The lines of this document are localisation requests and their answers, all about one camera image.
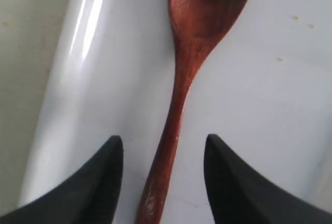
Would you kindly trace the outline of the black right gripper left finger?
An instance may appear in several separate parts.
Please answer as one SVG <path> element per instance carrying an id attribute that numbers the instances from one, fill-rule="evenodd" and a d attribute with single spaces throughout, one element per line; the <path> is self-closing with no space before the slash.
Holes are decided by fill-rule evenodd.
<path id="1" fill-rule="evenodd" d="M 77 172 L 1 223 L 112 223 L 123 177 L 123 143 L 111 136 Z"/>

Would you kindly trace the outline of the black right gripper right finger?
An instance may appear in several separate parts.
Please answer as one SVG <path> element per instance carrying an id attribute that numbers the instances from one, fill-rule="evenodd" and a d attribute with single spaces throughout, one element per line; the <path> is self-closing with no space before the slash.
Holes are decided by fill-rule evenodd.
<path id="1" fill-rule="evenodd" d="M 331 213 L 263 177 L 216 134 L 206 138 L 204 180 L 215 223 L 331 223 Z"/>

